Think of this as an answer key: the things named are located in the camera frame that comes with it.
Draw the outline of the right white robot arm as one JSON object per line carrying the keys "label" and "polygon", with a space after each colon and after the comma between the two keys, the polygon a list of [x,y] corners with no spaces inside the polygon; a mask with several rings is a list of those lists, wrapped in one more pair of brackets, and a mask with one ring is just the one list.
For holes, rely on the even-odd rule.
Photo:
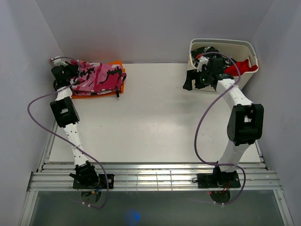
{"label": "right white robot arm", "polygon": [[227,125],[228,143],[222,157],[211,165],[212,173],[197,174],[198,188],[239,188],[238,163],[244,152],[262,136],[264,108],[250,101],[237,85],[234,77],[223,69],[223,58],[197,56],[195,72],[188,72],[184,89],[211,86],[231,110]]}

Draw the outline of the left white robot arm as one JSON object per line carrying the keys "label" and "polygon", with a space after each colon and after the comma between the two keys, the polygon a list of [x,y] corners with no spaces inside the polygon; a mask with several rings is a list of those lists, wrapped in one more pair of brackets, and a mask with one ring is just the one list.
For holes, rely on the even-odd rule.
{"label": "left white robot arm", "polygon": [[55,101],[50,103],[55,120],[66,133],[71,142],[75,173],[70,174],[80,185],[95,188],[99,185],[100,177],[93,164],[81,152],[82,143],[78,134],[79,116],[72,102],[71,79],[78,75],[78,66],[62,59],[52,59],[54,67],[51,69],[55,77],[54,87],[57,91]]}

